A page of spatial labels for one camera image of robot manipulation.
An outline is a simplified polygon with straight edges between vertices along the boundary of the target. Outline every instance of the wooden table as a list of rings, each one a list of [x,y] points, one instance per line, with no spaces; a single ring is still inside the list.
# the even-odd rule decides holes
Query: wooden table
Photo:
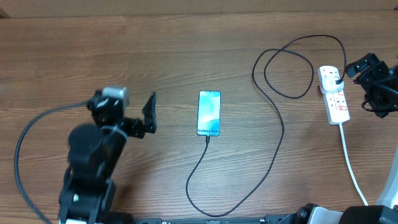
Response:
[[[222,213],[238,203],[265,174],[281,134],[272,105],[251,81],[259,54],[311,34],[330,34],[345,45],[348,62],[374,52],[397,62],[398,13],[300,12],[202,16],[88,17],[0,20],[0,223],[41,223],[23,201],[13,158],[25,125],[43,110],[88,99],[110,84],[130,88],[130,117],[152,90],[158,94],[155,135],[131,139],[113,175],[113,209],[137,218],[199,218],[185,195],[185,181],[205,147],[195,133],[198,92],[222,92],[221,135],[190,182],[193,201]],[[323,37],[290,50],[315,69],[343,68],[340,46]],[[307,202],[344,210],[361,205],[345,164],[337,126],[328,124],[318,78],[307,95],[290,100],[256,77],[279,107],[285,138],[267,180],[229,217],[290,213]],[[301,58],[277,56],[270,82],[301,94],[310,67]],[[377,118],[361,108],[364,91],[348,78],[351,120],[345,127],[351,165],[365,197],[374,204],[383,190],[397,143],[398,117]],[[67,168],[69,132],[91,122],[85,108],[39,121],[21,148],[22,182],[36,205],[56,223],[58,195]]]

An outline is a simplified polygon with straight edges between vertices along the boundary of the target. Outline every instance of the power strip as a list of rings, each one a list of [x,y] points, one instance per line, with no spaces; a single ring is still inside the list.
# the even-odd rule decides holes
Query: power strip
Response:
[[[340,78],[338,69],[333,66],[322,66],[318,70],[319,83],[324,83],[325,79]],[[329,124],[340,124],[349,120],[349,113],[344,91],[339,90],[336,85],[335,91],[322,91],[323,101],[325,102],[326,115]]]
[[[344,83],[336,84],[335,80],[340,79],[340,75],[338,73],[338,69],[333,66],[327,65],[320,67],[318,70],[318,77],[320,84],[319,87],[322,92],[323,101],[325,102],[326,115],[328,116],[329,124],[338,124],[340,128],[341,142],[343,143],[343,152],[349,174],[361,200],[365,205],[368,205],[361,189],[359,189],[348,159],[346,140],[343,131],[343,123],[349,120],[347,102],[343,91]]]

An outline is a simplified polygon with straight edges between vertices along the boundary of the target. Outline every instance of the black cable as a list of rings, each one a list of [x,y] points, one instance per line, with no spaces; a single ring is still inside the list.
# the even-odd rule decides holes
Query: black cable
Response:
[[[51,109],[51,110],[48,110],[48,111],[45,111],[45,112],[39,114],[32,121],[29,122],[29,124],[23,130],[21,136],[19,137],[18,143],[17,143],[17,147],[16,147],[16,150],[15,150],[15,157],[14,157],[14,171],[15,171],[15,180],[17,182],[18,189],[21,192],[21,195],[24,198],[24,200],[26,201],[26,203],[29,205],[29,207],[37,214],[37,216],[41,220],[43,220],[47,224],[51,224],[52,222],[31,201],[31,199],[29,198],[28,194],[26,193],[26,191],[24,189],[24,186],[22,185],[21,178],[19,177],[18,158],[19,158],[19,150],[21,148],[22,140],[24,140],[24,137],[25,137],[26,133],[33,126],[33,124],[35,124],[38,120],[40,120],[44,116],[46,116],[46,115],[48,115],[50,113],[54,113],[56,111],[76,108],[76,107],[83,106],[83,105],[86,105],[86,104],[87,104],[87,101],[81,102],[81,103],[75,103],[75,104],[72,104],[72,105],[67,105],[67,106],[61,106],[61,107],[58,107],[58,108],[54,108],[54,109]]]
[[[253,190],[250,191],[250,193],[248,193],[248,194],[247,194],[237,205],[235,205],[235,207],[233,207],[231,210],[229,210],[229,211],[227,211],[227,212],[225,212],[225,213],[223,213],[223,214],[220,214],[220,215],[212,215],[212,214],[209,214],[209,213],[204,212],[203,210],[200,210],[200,209],[192,202],[191,198],[189,197],[189,193],[188,193],[188,183],[189,183],[189,180],[191,179],[191,176],[193,175],[193,173],[195,172],[195,170],[196,170],[197,167],[199,166],[201,160],[203,159],[203,157],[204,157],[205,154],[206,154],[207,147],[208,147],[208,143],[209,143],[209,141],[210,141],[210,137],[207,136],[207,137],[206,137],[206,148],[205,148],[205,151],[203,152],[203,154],[201,155],[201,158],[199,159],[199,161],[198,161],[198,163],[196,164],[195,168],[192,170],[191,174],[189,175],[189,177],[188,177],[188,179],[187,179],[187,184],[185,185],[185,193],[186,193],[186,195],[187,195],[187,197],[188,197],[189,202],[190,202],[191,205],[192,205],[195,209],[197,209],[200,213],[202,213],[202,214],[204,214],[204,215],[207,215],[207,216],[209,216],[209,217],[223,217],[223,216],[225,216],[225,215],[230,214],[230,213],[233,212],[236,208],[238,208],[246,199],[248,199],[248,198],[260,187],[260,185],[261,185],[261,184],[265,181],[265,179],[267,178],[269,172],[271,171],[272,165],[274,164],[276,155],[278,154],[279,147],[280,147],[280,145],[282,144],[282,140],[283,140],[284,134],[285,134],[285,125],[284,125],[284,120],[282,119],[282,115],[280,114],[278,107],[277,107],[277,106],[275,105],[275,103],[271,100],[271,98],[270,98],[270,97],[260,88],[260,86],[257,84],[256,79],[254,78],[254,71],[255,71],[255,69],[256,69],[256,65],[257,65],[258,61],[260,60],[260,58],[261,58],[265,53],[267,53],[268,51],[277,51],[277,52],[268,60],[266,66],[264,67],[264,78],[266,79],[266,82],[267,82],[268,86],[269,86],[272,90],[274,90],[276,93],[278,93],[279,95],[281,95],[281,96],[283,96],[283,97],[286,97],[286,98],[290,98],[290,99],[299,99],[299,98],[303,97],[305,94],[307,94],[307,92],[309,91],[309,89],[311,88],[311,85],[312,85],[312,81],[313,81],[313,66],[312,66],[311,62],[310,62],[307,58],[305,58],[303,55],[300,55],[300,54],[298,54],[298,53],[296,53],[296,52],[293,52],[293,51],[284,50],[284,49],[287,48],[290,44],[292,44],[292,43],[295,42],[295,41],[298,41],[298,40],[301,40],[301,39],[304,39],[304,38],[309,38],[309,37],[330,37],[330,38],[332,38],[332,39],[337,40],[337,42],[341,45],[341,48],[342,48],[342,50],[343,50],[343,55],[344,55],[344,72],[343,72],[342,77],[341,77],[338,81],[336,81],[336,83],[339,84],[339,83],[341,83],[341,82],[343,81],[344,74],[346,73],[345,67],[346,67],[346,64],[347,64],[346,51],[345,51],[344,46],[343,46],[343,44],[341,43],[341,41],[340,41],[339,39],[337,39],[336,37],[333,37],[333,36],[331,36],[331,35],[308,35],[308,36],[305,36],[305,37],[299,37],[299,38],[297,38],[297,39],[295,39],[295,40],[289,42],[288,44],[286,44],[285,46],[283,46],[281,49],[267,49],[267,50],[263,51],[263,53],[260,54],[260,56],[257,58],[256,62],[254,63],[253,70],[252,70],[252,73],[251,73],[251,77],[252,77],[252,80],[253,80],[254,84],[256,85],[256,87],[260,90],[260,92],[261,92],[261,93],[271,102],[271,104],[274,106],[274,108],[275,108],[275,110],[276,110],[276,112],[277,112],[277,114],[278,114],[278,117],[279,117],[279,119],[280,119],[280,125],[282,126],[282,134],[280,135],[280,140],[279,140],[278,146],[277,146],[277,148],[276,148],[276,150],[275,150],[274,157],[273,157],[272,160],[271,160],[271,164],[269,165],[269,168],[268,168],[267,173],[266,173],[265,176],[261,179],[261,181],[256,185],[256,187],[255,187]],[[283,94],[283,93],[277,91],[277,90],[268,82],[268,79],[267,79],[267,76],[266,76],[267,66],[269,65],[269,63],[271,62],[271,60],[272,60],[277,54],[279,54],[279,52],[287,52],[287,53],[290,53],[290,54],[294,54],[294,55],[296,55],[296,56],[299,56],[299,57],[301,57],[302,59],[304,59],[305,61],[307,61],[308,64],[311,66],[311,70],[312,70],[311,81],[310,81],[310,84],[309,84],[308,88],[305,90],[305,92],[304,92],[303,94],[301,94],[301,95],[299,95],[299,96],[287,96],[287,95],[285,95],[285,94]]]
[[[361,107],[362,107],[364,110],[368,111],[368,112],[373,112],[373,113],[385,113],[385,112],[387,112],[387,113],[390,113],[390,112],[398,111],[397,108],[395,108],[394,106],[392,106],[392,108],[389,108],[389,109],[386,109],[386,110],[373,110],[373,109],[367,109],[367,108],[365,108],[365,106],[366,106],[367,103],[369,103],[369,100],[364,101],[364,102],[361,104]]]
[[[354,84],[359,84],[359,85],[371,85],[371,86],[374,86],[374,87],[378,87],[378,88],[381,88],[383,90],[387,90],[387,91],[389,91],[392,94],[395,94],[395,96],[398,96],[398,91],[397,90],[394,90],[394,89],[392,89],[392,88],[390,88],[388,86],[380,84],[379,82],[366,82],[366,81],[361,81],[361,80],[353,80],[353,83]]]

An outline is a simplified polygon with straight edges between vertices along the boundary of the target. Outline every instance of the robotic arm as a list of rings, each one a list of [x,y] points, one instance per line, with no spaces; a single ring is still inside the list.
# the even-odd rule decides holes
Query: robotic arm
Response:
[[[94,124],[82,124],[69,135],[69,168],[59,197],[60,223],[134,223],[131,214],[110,212],[116,191],[110,179],[128,137],[155,133],[156,94],[143,107],[144,121],[124,117],[127,88],[106,87],[87,103]]]
[[[361,73],[353,83],[361,85],[366,92],[362,108],[379,118],[398,111],[398,64],[388,68],[375,54],[368,53],[347,65],[345,70],[350,78]],[[365,107],[368,103],[372,109]]]

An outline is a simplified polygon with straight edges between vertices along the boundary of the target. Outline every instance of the blue phone wallpaper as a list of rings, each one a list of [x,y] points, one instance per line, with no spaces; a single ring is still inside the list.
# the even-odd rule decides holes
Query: blue phone wallpaper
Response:
[[[221,93],[201,91],[199,93],[198,135],[218,136],[220,134]]]

